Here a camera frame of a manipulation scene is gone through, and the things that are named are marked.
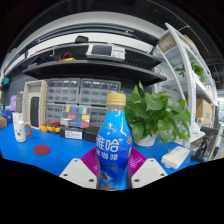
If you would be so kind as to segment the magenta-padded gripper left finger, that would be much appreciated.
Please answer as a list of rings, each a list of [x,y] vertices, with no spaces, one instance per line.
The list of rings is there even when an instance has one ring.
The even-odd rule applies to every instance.
[[[91,149],[81,159],[73,158],[60,177],[84,188],[97,189],[100,165],[96,149]]]

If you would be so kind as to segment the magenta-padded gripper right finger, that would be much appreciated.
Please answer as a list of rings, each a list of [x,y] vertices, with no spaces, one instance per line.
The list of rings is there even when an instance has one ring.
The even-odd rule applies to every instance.
[[[165,177],[167,173],[154,159],[147,159],[137,149],[132,149],[128,161],[127,188],[135,189]]]

